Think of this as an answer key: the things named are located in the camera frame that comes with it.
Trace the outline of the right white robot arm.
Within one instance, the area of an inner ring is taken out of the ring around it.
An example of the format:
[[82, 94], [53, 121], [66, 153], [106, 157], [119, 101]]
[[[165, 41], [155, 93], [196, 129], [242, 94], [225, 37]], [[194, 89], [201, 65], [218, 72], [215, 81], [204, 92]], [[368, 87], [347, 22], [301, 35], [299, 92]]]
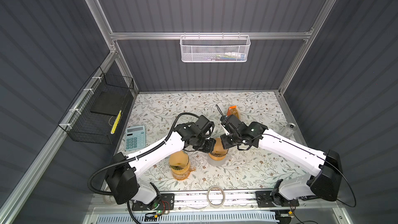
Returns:
[[343, 177], [340, 156], [329, 150], [315, 150], [276, 133], [267, 126], [253, 121], [246, 125], [236, 116], [220, 118], [224, 134], [224, 149], [261, 148], [271, 151], [304, 169], [305, 175], [293, 179], [280, 179], [271, 191], [273, 202], [282, 206], [300, 197], [316, 196], [326, 201], [336, 201]]

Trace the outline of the orange glass carafe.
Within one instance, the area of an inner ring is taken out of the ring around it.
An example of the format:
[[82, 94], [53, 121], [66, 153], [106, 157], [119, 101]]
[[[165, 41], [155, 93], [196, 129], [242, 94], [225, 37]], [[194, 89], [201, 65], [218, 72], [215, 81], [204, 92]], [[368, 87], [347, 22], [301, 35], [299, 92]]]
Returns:
[[196, 171], [196, 168], [188, 168], [187, 170], [173, 170], [172, 175], [176, 180], [185, 180], [189, 177], [191, 172]]

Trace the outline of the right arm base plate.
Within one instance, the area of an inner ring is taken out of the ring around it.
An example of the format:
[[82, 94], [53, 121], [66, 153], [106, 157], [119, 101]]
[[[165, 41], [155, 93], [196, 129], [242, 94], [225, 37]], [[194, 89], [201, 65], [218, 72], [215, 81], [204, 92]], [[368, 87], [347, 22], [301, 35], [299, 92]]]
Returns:
[[280, 194], [272, 194], [270, 190], [260, 190], [255, 192], [255, 199], [258, 207], [298, 207], [298, 199], [287, 200]]

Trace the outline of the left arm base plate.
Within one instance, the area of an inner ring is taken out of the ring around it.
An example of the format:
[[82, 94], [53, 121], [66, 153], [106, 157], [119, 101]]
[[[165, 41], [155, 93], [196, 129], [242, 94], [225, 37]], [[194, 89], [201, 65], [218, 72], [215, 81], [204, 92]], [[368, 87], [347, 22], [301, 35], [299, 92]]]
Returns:
[[140, 201], [133, 200], [131, 202], [132, 211], [171, 211], [174, 209], [175, 194], [162, 193], [156, 204], [144, 204]]

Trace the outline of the green glass dripper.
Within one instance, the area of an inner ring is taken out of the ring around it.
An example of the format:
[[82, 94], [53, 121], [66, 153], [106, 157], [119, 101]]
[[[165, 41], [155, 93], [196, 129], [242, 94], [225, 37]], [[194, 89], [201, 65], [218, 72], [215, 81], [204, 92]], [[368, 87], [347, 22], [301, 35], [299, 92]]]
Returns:
[[186, 174], [190, 169], [190, 164], [187, 165], [179, 165], [179, 166], [172, 166], [170, 165], [171, 171], [176, 175]]

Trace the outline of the grey glass dripper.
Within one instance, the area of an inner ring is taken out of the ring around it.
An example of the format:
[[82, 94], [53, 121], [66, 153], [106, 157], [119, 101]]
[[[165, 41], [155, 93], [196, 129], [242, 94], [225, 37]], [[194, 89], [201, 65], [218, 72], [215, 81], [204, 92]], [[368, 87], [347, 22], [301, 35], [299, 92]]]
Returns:
[[210, 157], [210, 159], [212, 159], [214, 161], [221, 161], [221, 160], [226, 158], [227, 154], [228, 154], [228, 151], [227, 152], [222, 152], [222, 153], [212, 153], [212, 152], [210, 152], [209, 153], [209, 157]]

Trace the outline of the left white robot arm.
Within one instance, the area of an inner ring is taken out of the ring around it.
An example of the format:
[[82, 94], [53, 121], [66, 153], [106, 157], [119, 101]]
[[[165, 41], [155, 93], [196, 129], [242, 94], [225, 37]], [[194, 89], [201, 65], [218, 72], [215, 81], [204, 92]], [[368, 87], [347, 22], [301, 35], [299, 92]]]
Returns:
[[112, 196], [118, 205], [138, 201], [155, 208], [161, 194], [153, 183], [141, 181], [141, 176], [166, 157], [192, 146], [195, 151], [209, 153], [215, 139], [211, 134], [214, 122], [204, 115], [189, 114], [195, 122], [173, 122], [166, 137], [137, 152], [113, 156], [111, 164], [98, 169], [88, 179], [87, 186], [95, 194]]

